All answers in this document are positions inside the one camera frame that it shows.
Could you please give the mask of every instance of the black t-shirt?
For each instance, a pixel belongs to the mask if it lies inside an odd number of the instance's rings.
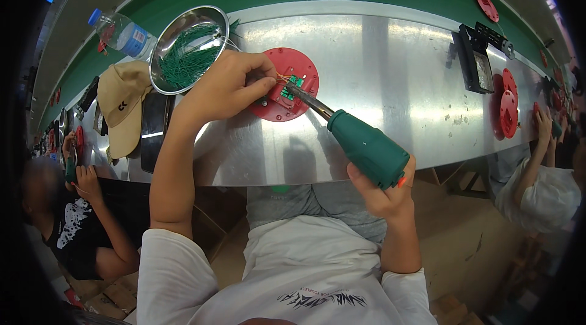
[[[109,196],[106,206],[136,248],[150,224],[148,196]],[[102,279],[96,273],[96,250],[113,248],[92,205],[62,186],[53,204],[53,232],[45,245],[77,280]]]

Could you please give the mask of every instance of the gray shorts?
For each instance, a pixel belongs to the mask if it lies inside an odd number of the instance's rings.
[[[387,223],[366,211],[364,199],[350,181],[293,185],[284,192],[276,188],[247,188],[250,229],[298,215],[316,215],[340,219],[369,241],[385,239]]]

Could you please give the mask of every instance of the beige baseball cap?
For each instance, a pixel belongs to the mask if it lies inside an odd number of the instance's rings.
[[[150,92],[148,63],[132,61],[112,64],[99,77],[98,103],[108,125],[110,156],[131,153],[141,137],[142,102]]]

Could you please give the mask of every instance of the orange button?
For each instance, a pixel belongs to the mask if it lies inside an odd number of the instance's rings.
[[[403,176],[402,178],[399,179],[399,182],[397,182],[397,186],[399,188],[402,187],[406,181],[407,181],[407,178],[405,176]]]

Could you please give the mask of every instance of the worker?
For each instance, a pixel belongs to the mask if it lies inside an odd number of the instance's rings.
[[[263,77],[245,87],[252,70]],[[218,292],[206,256],[192,241],[194,141],[206,123],[266,95],[276,77],[266,55],[226,50],[175,108],[150,187],[138,323],[435,324],[415,231],[413,156],[405,185],[385,191],[349,164],[363,197],[355,207],[341,201],[336,208],[341,194],[320,207],[324,198],[314,200],[307,186],[267,199],[253,190],[243,279]]]
[[[574,216],[586,187],[586,138],[567,133],[552,136],[549,109],[535,113],[537,146],[513,147],[487,156],[494,206],[504,218],[530,232],[549,233]],[[556,149],[562,148],[556,161]]]
[[[74,134],[63,141],[65,160]],[[21,182],[25,223],[78,280],[114,279],[138,270],[137,249],[150,223],[148,196],[102,194],[96,171],[77,166],[77,184],[65,182],[49,157],[28,161]]]

